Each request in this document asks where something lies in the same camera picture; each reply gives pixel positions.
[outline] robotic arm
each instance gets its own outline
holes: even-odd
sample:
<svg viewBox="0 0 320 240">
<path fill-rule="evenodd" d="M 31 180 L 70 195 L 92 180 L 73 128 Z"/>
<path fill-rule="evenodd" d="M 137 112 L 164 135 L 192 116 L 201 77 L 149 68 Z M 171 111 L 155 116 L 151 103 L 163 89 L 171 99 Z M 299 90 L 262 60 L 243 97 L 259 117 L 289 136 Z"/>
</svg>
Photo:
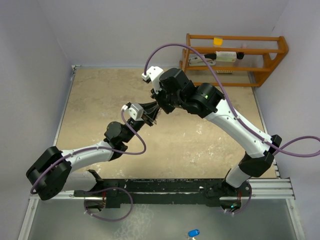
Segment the robotic arm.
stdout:
<svg viewBox="0 0 320 240">
<path fill-rule="evenodd" d="M 128 113 L 130 119 L 126 124 L 111 122 L 103 141 L 74 150 L 59 151 L 56 146 L 50 147 L 27 171 L 27 178 L 42 200 L 50 199 L 60 191 L 79 190 L 77 187 L 81 177 L 76 177 L 77 174 L 85 175 L 89 180 L 87 186 L 83 184 L 83 190 L 91 190 L 98 184 L 98 177 L 94 172 L 84 174 L 76 173 L 75 170 L 98 162 L 112 161 L 122 154 L 141 154 L 126 152 L 128 147 L 125 143 L 128 143 L 144 124 L 155 124 L 160 109 L 169 114 L 179 108 L 205 118 L 223 129 L 245 149 L 243 159 L 223 180 L 226 191 L 236 190 L 250 177 L 260 177 L 272 165 L 275 150 L 253 136 L 234 118 L 224 95 L 213 85 L 203 83 L 196 87 L 182 70 L 171 68 L 164 72 L 154 66 L 148 69 L 146 75 L 142 74 L 142 79 L 146 83 L 152 83 L 151 98 L 154 102 L 124 105 L 122 119 L 124 120 L 123 112 Z M 280 145 L 282 140 L 278 135 L 270 136 L 260 131 L 239 113 L 238 118 L 262 136 L 264 141 L 277 147 Z"/>
</svg>

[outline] white wall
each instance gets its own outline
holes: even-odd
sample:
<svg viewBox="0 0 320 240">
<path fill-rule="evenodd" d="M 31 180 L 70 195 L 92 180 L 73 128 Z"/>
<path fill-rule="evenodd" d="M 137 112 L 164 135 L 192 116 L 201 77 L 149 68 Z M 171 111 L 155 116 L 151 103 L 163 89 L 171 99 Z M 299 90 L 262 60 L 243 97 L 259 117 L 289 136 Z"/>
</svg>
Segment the white wall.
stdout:
<svg viewBox="0 0 320 240">
<path fill-rule="evenodd" d="M 289 53 L 257 90 L 267 129 L 283 143 L 304 136 L 320 137 L 320 1 L 290 0 L 273 36 L 283 35 Z M 320 144 L 305 140 L 287 149 L 314 153 Z M 320 156 L 276 156 L 280 174 L 291 177 L 307 239 L 319 239 Z"/>
<path fill-rule="evenodd" d="M 0 2 L 0 235 L 17 239 L 26 171 L 53 144 L 71 64 L 37 0 Z"/>
<path fill-rule="evenodd" d="M 72 64 L 143 66 L 186 33 L 269 36 L 288 0 L 39 0 Z M 177 66 L 182 49 L 153 59 Z"/>
</svg>

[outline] metal frame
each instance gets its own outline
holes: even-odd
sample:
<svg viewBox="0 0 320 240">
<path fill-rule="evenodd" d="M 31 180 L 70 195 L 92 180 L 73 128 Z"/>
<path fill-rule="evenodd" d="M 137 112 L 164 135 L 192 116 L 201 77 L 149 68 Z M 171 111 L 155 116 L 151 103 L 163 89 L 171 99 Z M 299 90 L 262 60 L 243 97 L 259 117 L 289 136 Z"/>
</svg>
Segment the metal frame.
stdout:
<svg viewBox="0 0 320 240">
<path fill-rule="evenodd" d="M 75 73 L 77 69 L 82 68 L 80 65 L 75 65 L 73 67 L 73 74 L 71 77 L 71 84 L 68 91 L 68 96 L 64 104 L 63 113 L 61 115 L 61 119 L 58 125 L 58 129 L 56 131 L 56 135 L 54 138 L 53 144 L 55 145 L 58 140 L 58 136 L 60 133 L 61 125 L 64 119 L 64 115 L 66 112 L 68 99 L 70 96 L 70 92 L 72 89 L 72 85 L 75 79 Z M 248 74 L 250 81 L 254 81 L 253 75 Z M 256 96 L 256 90 L 252 88 L 253 95 L 255 98 L 255 102 L 258 108 L 258 112 L 261 118 L 261 122 L 263 125 L 263 128 L 265 132 L 267 132 L 266 124 L 260 109 L 260 105 Z M 252 199 L 286 199 L 288 211 L 291 217 L 291 221 L 294 227 L 294 231 L 297 237 L 297 240 L 305 240 L 305 233 L 303 230 L 303 225 L 300 221 L 300 216 L 298 209 L 296 207 L 295 203 L 295 195 L 293 191 L 293 187 L 291 184 L 290 179 L 281 179 L 280 174 L 278 171 L 278 166 L 276 161 L 273 162 L 274 169 L 277 173 L 277 178 L 268 178 L 268 179 L 261 179 L 261 178 L 252 178 L 249 180 L 251 187 L 252 187 Z M 84 200 L 84 197 L 74 197 L 74 191 L 65 191 L 60 192 L 58 195 L 53 197 L 54 200 Z M 100 197 L 86 197 L 86 200 L 100 200 Z M 221 197 L 221 200 L 232 200 L 234 198 L 232 197 Z M 23 224 L 20 230 L 20 234 L 18 237 L 18 240 L 28 240 L 30 230 L 34 221 L 34 216 L 37 210 L 37 206 L 39 203 L 39 196 L 38 195 L 31 195 L 29 198 L 29 204 L 26 210 L 26 214 L 23 220 Z"/>
</svg>

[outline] wooden rack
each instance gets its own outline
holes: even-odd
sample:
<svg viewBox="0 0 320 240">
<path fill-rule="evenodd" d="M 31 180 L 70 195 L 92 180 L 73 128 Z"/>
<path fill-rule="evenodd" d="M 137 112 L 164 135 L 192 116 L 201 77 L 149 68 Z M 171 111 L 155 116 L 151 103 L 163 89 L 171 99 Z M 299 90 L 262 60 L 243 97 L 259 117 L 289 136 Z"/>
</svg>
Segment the wooden rack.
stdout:
<svg viewBox="0 0 320 240">
<path fill-rule="evenodd" d="M 236 40 L 236 41 L 276 41 L 277 49 L 269 48 L 250 48 L 250 45 L 246 48 L 241 47 L 215 47 L 213 46 L 192 46 L 191 39 L 212 40 L 215 37 L 222 38 L 223 40 Z M 216 51 L 222 52 L 237 52 L 244 53 L 246 55 L 262 55 L 263 67 L 244 67 L 244 66 L 212 66 L 214 70 L 221 71 L 247 71 L 253 72 L 256 83 L 223 83 L 223 86 L 231 87 L 260 87 L 275 70 L 278 64 L 286 56 L 289 51 L 287 42 L 283 36 L 279 37 L 266 37 L 266 36 L 218 36 L 218 35 L 186 35 L 186 44 L 198 51 L 200 54 L 212 54 Z M 182 50 L 182 61 L 180 61 L 180 68 L 186 72 L 187 70 L 207 70 L 207 66 L 189 66 L 189 55 L 194 52 L 184 48 Z M 274 59 L 270 58 L 270 54 L 276 54 Z M 195 82 L 195 85 L 200 85 L 201 82 Z"/>
</svg>

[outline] wall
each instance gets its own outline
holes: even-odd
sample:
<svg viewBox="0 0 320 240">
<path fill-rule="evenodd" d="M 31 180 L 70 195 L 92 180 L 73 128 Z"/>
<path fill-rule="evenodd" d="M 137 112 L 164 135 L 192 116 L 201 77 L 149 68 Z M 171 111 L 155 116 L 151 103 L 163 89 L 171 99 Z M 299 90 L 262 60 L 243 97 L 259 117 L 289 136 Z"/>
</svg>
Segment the wall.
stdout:
<svg viewBox="0 0 320 240">
<path fill-rule="evenodd" d="M 30 183 L 27 169 L 53 144 L 71 79 L 37 0 L 0 2 L 0 235 L 17 239 Z"/>
<path fill-rule="evenodd" d="M 272 32 L 286 38 L 289 53 L 257 94 L 269 133 L 279 134 L 284 143 L 305 135 L 320 137 L 319 12 L 319 0 L 291 0 Z M 305 140 L 287 149 L 314 153 L 319 146 Z M 280 153 L 276 160 L 281 176 L 291 177 L 307 239 L 319 239 L 320 156 L 297 158 Z"/>
<path fill-rule="evenodd" d="M 142 66 L 186 33 L 269 36 L 288 0 L 39 0 L 72 64 Z M 153 64 L 177 66 L 179 47 Z"/>
</svg>

